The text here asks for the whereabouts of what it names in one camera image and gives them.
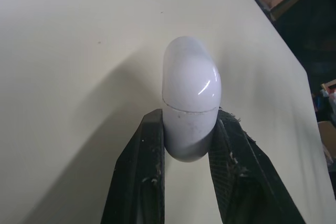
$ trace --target white pvc elbow fitting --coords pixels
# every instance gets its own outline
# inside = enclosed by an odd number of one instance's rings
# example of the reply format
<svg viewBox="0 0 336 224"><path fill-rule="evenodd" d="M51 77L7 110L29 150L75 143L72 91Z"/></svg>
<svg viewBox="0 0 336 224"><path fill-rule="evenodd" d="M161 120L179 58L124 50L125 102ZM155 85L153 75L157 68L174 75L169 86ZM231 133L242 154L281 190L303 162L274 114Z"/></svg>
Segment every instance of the white pvc elbow fitting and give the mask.
<svg viewBox="0 0 336 224"><path fill-rule="evenodd" d="M192 162L210 146L222 86L216 65L203 44L179 37L163 60L162 111L164 144L174 158Z"/></svg>

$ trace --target black clamp jaw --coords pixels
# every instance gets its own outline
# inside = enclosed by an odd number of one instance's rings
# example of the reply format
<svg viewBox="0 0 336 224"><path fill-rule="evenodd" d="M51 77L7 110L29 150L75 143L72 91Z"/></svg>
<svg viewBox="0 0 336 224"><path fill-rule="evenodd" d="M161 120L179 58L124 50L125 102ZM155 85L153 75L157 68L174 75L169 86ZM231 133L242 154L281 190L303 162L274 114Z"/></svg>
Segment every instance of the black clamp jaw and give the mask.
<svg viewBox="0 0 336 224"><path fill-rule="evenodd" d="M304 223L267 155L219 110L208 152L224 224ZM143 117L119 156L101 224L164 224L162 110Z"/></svg>

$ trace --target white surface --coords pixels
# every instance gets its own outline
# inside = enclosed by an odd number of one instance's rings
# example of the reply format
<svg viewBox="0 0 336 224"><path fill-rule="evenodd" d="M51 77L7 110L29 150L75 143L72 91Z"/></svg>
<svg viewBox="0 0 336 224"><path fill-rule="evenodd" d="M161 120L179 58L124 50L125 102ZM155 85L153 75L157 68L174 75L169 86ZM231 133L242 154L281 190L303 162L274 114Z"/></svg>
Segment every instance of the white surface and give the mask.
<svg viewBox="0 0 336 224"><path fill-rule="evenodd" d="M162 98L177 110L206 112L221 102L220 76L202 42L188 36L173 40L164 53Z"/></svg>
<svg viewBox="0 0 336 224"><path fill-rule="evenodd" d="M164 49L181 35L214 56L221 106L306 222L334 223L306 74L253 0L0 0L0 223L99 223L116 158L160 106ZM166 223L220 223L207 156L166 168Z"/></svg>
<svg viewBox="0 0 336 224"><path fill-rule="evenodd" d="M163 58L164 145L174 158L194 161L211 143L222 85L216 65L201 41L174 39Z"/></svg>

